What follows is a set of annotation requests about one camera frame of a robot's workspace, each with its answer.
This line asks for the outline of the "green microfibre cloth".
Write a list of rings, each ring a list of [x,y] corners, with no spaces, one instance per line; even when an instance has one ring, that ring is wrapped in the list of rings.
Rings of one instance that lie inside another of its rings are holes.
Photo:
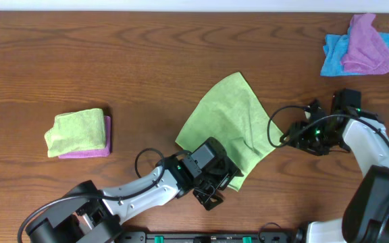
[[[236,72],[219,81],[199,101],[176,143],[194,151],[207,138],[216,138],[243,173],[228,185],[238,191],[255,166],[275,149],[272,144],[278,144],[282,135],[243,75]]]

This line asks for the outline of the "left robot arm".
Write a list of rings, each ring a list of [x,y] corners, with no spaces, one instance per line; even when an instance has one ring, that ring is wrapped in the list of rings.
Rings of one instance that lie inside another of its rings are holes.
[[[225,152],[161,156],[150,174],[133,182],[99,190],[85,181],[39,207],[22,222],[17,240],[27,234],[31,242],[114,242],[127,220],[189,192],[206,210],[213,209],[223,201],[220,192],[240,176]]]

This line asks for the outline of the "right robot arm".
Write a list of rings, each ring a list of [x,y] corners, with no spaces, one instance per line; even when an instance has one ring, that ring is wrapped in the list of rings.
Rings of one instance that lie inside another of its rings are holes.
[[[279,145],[316,156],[339,146],[355,156],[363,180],[341,219],[308,223],[297,229],[294,242],[389,242],[389,138],[384,123],[354,98],[335,99],[330,114],[317,100],[303,111],[306,119],[294,122]]]

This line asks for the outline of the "blue microfibre cloth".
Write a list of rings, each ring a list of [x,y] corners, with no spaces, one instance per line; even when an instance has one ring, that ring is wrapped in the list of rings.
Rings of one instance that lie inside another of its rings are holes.
[[[360,76],[345,72],[341,64],[341,59],[348,49],[348,33],[345,35],[328,34],[326,35],[326,44],[323,51],[326,55],[325,61],[321,68],[321,76]]]

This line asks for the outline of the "purple crumpled microfibre cloth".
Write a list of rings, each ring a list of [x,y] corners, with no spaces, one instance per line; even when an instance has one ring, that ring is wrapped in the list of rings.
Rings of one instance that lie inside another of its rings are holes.
[[[348,49],[341,59],[345,72],[362,75],[389,73],[389,33],[378,32],[375,14],[355,14],[348,30]]]

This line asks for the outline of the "folded purple cloth under stack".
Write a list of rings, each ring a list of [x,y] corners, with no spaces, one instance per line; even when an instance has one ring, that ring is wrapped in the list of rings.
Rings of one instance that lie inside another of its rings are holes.
[[[111,118],[105,115],[104,122],[105,122],[105,134],[106,134],[105,148],[70,152],[70,153],[60,155],[58,156],[58,158],[59,159],[87,159],[87,158],[94,158],[94,157],[109,156],[111,153]]]

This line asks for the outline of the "folded green cloth on stack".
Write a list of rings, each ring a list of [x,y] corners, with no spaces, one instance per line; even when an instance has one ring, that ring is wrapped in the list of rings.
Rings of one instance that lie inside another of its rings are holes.
[[[47,156],[104,149],[105,116],[100,108],[63,113],[55,116],[53,127],[45,132]]]

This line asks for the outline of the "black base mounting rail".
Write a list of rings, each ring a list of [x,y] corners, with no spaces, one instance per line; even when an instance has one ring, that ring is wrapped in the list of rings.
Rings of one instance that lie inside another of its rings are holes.
[[[114,242],[121,243],[291,243],[289,231],[269,231],[252,234],[219,233],[146,233],[124,232]]]

